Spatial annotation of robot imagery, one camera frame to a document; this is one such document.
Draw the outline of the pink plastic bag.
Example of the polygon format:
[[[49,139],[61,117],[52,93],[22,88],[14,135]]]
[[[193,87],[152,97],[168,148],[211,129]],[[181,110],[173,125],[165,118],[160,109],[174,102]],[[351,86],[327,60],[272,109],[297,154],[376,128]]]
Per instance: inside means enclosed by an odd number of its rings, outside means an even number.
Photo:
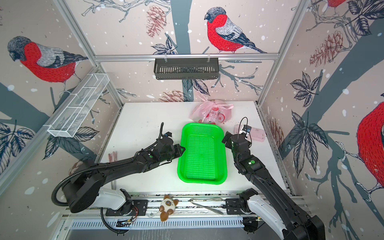
[[[202,103],[190,114],[190,119],[201,124],[219,125],[232,118],[234,105],[221,100],[208,100],[206,96],[199,96]]]

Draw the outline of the green plastic basket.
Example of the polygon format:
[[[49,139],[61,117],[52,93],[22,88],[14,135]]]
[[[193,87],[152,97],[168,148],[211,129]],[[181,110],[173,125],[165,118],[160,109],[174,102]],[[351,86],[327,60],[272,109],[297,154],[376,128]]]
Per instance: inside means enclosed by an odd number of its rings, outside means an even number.
[[[211,124],[188,123],[182,129],[178,177],[185,183],[220,185],[228,176],[222,128]]]

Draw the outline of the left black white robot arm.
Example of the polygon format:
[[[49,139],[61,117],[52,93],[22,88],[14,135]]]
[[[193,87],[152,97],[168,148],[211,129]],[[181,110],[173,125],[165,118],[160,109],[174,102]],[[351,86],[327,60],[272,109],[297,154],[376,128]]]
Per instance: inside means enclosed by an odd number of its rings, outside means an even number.
[[[131,158],[79,168],[55,187],[51,200],[57,206],[69,207],[72,213],[90,207],[120,209],[128,201],[128,193],[123,189],[103,190],[104,185],[171,163],[185,151],[185,147],[174,144],[172,133],[160,134],[155,143],[137,151]]]

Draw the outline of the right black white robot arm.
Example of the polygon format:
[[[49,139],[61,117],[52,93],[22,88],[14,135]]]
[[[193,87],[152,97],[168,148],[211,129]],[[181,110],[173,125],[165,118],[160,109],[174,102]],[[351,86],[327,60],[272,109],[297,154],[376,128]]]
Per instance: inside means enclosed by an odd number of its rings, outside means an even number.
[[[244,213],[257,214],[282,240],[324,240],[325,226],[318,216],[310,216],[276,183],[266,166],[251,154],[246,134],[226,132],[223,140],[230,149],[239,174],[256,188],[240,193]]]

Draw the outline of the brown white plush toy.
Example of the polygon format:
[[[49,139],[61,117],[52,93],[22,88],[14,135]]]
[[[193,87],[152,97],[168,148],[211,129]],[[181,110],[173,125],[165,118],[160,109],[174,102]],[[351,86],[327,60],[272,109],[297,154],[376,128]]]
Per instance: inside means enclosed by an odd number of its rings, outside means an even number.
[[[162,222],[165,222],[170,215],[175,212],[176,206],[178,205],[179,200],[173,199],[169,195],[165,195],[161,205],[159,207],[160,219]]]

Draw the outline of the metal tongs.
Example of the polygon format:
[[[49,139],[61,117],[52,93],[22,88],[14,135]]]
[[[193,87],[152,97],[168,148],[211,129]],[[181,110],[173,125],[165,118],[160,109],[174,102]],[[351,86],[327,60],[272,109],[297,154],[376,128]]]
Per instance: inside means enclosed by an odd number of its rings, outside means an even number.
[[[199,208],[203,208],[203,209],[206,209],[206,210],[209,210],[213,213],[215,213],[216,215],[219,215],[219,216],[223,216],[224,213],[220,210],[217,210],[215,208],[211,208],[209,206],[205,206],[205,205],[202,205],[200,204],[200,202],[222,202],[223,199],[221,198],[207,198],[207,199],[197,199],[197,198],[191,198],[189,199],[189,202],[192,204],[192,205],[195,205],[195,206],[198,206]]]

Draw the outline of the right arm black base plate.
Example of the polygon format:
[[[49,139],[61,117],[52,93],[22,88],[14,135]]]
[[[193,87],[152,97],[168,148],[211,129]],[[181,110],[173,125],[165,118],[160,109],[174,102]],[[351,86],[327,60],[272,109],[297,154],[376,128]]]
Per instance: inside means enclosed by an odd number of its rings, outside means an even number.
[[[251,215],[254,214],[240,199],[225,199],[222,208],[226,210],[227,215]]]

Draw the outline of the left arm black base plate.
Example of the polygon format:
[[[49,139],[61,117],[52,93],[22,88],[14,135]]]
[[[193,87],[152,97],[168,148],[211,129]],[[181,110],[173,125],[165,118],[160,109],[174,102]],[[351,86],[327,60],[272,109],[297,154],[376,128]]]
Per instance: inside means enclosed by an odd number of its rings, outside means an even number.
[[[108,217],[120,217],[120,216],[145,216],[148,200],[129,200],[123,204],[118,210],[107,209],[106,216]]]

